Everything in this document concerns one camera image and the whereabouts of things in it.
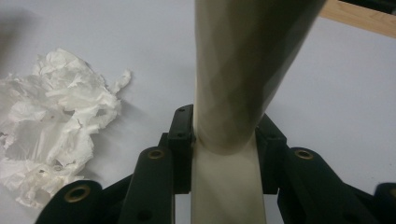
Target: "beige tube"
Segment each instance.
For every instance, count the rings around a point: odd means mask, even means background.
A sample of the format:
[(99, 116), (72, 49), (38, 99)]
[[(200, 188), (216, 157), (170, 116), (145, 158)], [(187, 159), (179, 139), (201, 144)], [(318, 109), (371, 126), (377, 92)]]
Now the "beige tube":
[(265, 222), (254, 130), (323, 3), (195, 1), (193, 223)]

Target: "white tabletop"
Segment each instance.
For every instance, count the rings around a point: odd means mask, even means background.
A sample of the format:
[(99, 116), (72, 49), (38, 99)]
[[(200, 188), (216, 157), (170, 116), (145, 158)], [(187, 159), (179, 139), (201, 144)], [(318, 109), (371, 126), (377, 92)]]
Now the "white tabletop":
[[(112, 83), (125, 68), (122, 114), (92, 140), (83, 174), (103, 187), (134, 171), (156, 146), (174, 111), (193, 103), (193, 1), (0, 0), (0, 28), (13, 34), (0, 51), (0, 77), (30, 74), (37, 54), (66, 49)], [(348, 184), (373, 193), (396, 182), (396, 39), (318, 18), (267, 114), (291, 147), (318, 152)], [(276, 198), (268, 223), (282, 223)], [(177, 196), (177, 223), (190, 198)], [(0, 222), (34, 223), (39, 211), (0, 187)]]

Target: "beige strip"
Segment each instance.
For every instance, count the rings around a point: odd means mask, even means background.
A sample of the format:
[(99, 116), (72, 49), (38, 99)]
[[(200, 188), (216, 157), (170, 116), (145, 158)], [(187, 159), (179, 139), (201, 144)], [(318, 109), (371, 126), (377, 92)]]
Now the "beige strip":
[(396, 16), (383, 12), (338, 0), (328, 0), (320, 16), (396, 38)]

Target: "crumpled tissue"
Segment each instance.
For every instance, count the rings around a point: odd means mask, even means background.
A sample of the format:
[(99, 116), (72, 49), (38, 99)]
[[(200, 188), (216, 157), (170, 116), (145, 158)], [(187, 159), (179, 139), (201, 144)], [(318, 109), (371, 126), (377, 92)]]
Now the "crumpled tissue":
[(80, 58), (57, 49), (39, 56), (33, 74), (0, 80), (0, 182), (17, 201), (43, 207), (59, 189), (83, 176), (92, 158), (90, 134), (120, 113), (116, 93)]

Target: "wooden edge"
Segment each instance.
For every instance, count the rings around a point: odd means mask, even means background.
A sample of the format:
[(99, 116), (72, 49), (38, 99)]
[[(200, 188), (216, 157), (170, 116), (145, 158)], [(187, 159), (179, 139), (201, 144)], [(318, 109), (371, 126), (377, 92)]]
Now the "wooden edge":
[(396, 16), (383, 12), (338, 0), (327, 0), (320, 16), (396, 38)]

